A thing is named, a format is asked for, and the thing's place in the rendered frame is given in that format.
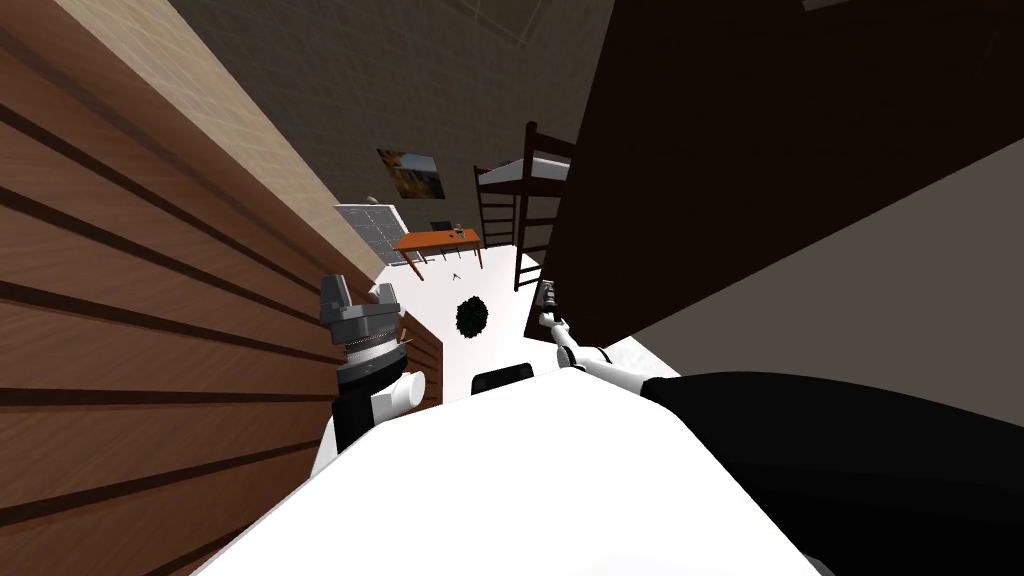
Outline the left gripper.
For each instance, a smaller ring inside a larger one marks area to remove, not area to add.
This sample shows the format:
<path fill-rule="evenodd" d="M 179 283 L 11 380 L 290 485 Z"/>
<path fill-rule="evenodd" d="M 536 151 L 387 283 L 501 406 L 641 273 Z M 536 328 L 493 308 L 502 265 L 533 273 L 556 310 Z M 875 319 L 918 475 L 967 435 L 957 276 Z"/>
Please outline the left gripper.
<path fill-rule="evenodd" d="M 319 323 L 328 329 L 333 344 L 350 344 L 393 332 L 398 327 L 402 308 L 393 285 L 376 284 L 371 295 L 377 304 L 351 305 L 343 275 L 325 275 L 321 279 Z"/>

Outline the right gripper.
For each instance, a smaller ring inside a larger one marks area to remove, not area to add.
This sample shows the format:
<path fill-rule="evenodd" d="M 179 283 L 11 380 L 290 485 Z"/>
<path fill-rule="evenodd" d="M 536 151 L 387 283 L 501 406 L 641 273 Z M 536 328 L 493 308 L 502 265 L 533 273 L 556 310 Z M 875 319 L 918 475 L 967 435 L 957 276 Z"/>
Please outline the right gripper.
<path fill-rule="evenodd" d="M 540 306 L 539 323 L 546 328 L 565 326 L 555 298 L 551 281 L 540 280 L 536 292 L 536 304 Z"/>

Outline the white gridded window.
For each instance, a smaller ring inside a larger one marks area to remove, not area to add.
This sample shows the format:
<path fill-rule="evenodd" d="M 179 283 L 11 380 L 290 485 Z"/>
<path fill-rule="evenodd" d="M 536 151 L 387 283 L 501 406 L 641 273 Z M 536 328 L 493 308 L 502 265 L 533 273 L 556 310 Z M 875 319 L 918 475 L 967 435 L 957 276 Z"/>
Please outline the white gridded window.
<path fill-rule="evenodd" d="M 393 205 L 338 204 L 335 210 L 387 266 L 404 266 L 408 261 L 394 246 L 409 231 Z"/>

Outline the dark round plant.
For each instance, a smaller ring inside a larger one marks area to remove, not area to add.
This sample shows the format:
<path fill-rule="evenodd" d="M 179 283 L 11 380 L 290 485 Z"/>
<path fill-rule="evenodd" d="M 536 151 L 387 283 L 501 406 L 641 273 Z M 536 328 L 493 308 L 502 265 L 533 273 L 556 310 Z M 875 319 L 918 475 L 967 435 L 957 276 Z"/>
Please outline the dark round plant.
<path fill-rule="evenodd" d="M 466 339 L 478 336 L 487 325 L 488 310 L 483 300 L 472 296 L 456 308 L 456 329 Z"/>

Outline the orange wooden table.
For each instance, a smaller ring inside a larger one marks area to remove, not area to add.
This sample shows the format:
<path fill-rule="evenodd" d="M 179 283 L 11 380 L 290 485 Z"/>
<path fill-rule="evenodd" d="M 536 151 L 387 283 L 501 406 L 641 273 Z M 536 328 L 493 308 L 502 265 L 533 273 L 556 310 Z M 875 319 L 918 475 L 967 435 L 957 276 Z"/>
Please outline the orange wooden table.
<path fill-rule="evenodd" d="M 469 246 L 474 249 L 480 268 L 483 268 L 481 255 L 481 238 L 472 229 L 455 229 L 429 231 L 407 234 L 395 246 L 394 250 L 399 253 L 411 266 L 416 276 L 423 281 L 424 278 L 417 269 L 416 263 L 410 258 L 410 252 L 422 252 L 423 250 L 440 248 L 458 248 Z"/>

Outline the dark wooden bunk bed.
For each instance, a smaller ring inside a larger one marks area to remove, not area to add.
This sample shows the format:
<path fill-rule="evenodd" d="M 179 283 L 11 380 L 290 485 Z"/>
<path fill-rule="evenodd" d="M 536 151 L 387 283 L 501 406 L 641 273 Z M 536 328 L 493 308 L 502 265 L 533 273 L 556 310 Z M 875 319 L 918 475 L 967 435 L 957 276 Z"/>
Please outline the dark wooden bunk bed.
<path fill-rule="evenodd" d="M 574 151 L 573 143 L 539 132 L 537 123 L 529 121 L 525 126 L 521 159 L 490 170 L 473 167 L 479 212 L 483 213 L 486 208 L 510 210 L 507 218 L 481 217 L 481 224 L 511 225 L 502 234 L 508 235 L 508 243 L 516 248 L 514 290 L 536 282 L 534 278 L 524 280 L 523 274 L 542 269 L 541 264 L 523 268 L 523 255 L 547 249 L 545 245 L 527 247 L 526 230 L 529 227 L 552 227 L 556 221 L 553 216 L 529 217 L 529 200 L 534 197 L 559 199 L 563 196 Z"/>

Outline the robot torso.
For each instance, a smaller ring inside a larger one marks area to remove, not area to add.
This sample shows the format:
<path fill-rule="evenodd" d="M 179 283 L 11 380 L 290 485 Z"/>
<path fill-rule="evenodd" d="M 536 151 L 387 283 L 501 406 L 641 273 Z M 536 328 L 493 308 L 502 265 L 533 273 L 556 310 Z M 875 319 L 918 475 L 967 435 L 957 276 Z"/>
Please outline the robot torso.
<path fill-rule="evenodd" d="M 666 408 L 574 368 L 382 423 L 196 576 L 819 576 Z"/>

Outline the brown wooden drawer cabinet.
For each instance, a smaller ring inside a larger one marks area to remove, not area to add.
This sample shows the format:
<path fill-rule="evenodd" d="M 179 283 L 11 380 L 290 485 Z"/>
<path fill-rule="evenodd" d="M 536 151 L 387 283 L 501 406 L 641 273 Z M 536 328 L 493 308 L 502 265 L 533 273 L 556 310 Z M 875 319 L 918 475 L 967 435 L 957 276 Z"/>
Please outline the brown wooden drawer cabinet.
<path fill-rule="evenodd" d="M 0 0 L 0 576 L 190 576 L 309 477 L 380 265 L 170 0 Z"/>

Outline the dark brown wardrobe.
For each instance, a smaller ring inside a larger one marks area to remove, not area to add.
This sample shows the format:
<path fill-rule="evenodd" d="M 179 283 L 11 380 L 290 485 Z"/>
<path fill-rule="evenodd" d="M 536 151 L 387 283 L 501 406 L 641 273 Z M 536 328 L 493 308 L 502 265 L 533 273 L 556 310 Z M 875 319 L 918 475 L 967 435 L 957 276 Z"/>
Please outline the dark brown wardrobe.
<path fill-rule="evenodd" d="M 1024 139 L 1024 0 L 616 0 L 542 276 L 605 346 Z"/>

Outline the orange wall picture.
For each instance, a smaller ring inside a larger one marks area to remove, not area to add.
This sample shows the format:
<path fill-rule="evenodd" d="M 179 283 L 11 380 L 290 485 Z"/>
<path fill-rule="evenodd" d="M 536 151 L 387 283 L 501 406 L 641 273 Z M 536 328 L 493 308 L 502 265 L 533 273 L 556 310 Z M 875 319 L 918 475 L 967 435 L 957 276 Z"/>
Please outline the orange wall picture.
<path fill-rule="evenodd" d="M 377 149 L 385 169 L 402 199 L 443 200 L 445 193 L 431 156 Z"/>

